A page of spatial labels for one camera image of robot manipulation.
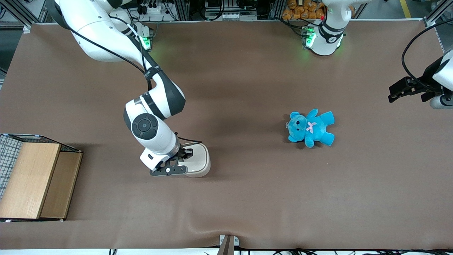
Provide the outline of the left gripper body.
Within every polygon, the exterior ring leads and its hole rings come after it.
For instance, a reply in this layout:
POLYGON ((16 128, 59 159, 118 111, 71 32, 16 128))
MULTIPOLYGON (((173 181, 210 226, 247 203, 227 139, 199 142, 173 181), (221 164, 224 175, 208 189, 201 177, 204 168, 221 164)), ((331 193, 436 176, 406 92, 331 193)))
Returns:
POLYGON ((434 88, 443 87, 453 90, 453 50, 448 49, 432 64, 427 66, 422 75, 422 80, 434 88))

